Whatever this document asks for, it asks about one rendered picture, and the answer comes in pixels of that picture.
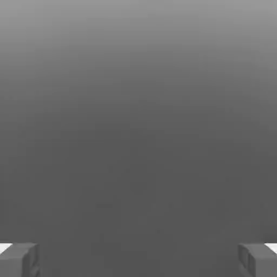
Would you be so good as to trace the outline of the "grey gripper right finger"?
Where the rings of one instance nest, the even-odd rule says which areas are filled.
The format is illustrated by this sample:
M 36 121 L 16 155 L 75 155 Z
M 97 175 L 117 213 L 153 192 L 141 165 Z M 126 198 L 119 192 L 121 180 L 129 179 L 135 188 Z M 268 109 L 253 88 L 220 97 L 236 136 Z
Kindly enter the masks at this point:
M 277 243 L 238 244 L 241 277 L 277 277 Z

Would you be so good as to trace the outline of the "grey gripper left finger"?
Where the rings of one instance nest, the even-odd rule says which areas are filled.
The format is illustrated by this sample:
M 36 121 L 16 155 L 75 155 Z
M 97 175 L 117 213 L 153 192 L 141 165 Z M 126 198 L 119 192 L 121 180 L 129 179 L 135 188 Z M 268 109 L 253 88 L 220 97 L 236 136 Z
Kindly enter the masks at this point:
M 0 277 L 41 277 L 37 243 L 0 243 Z

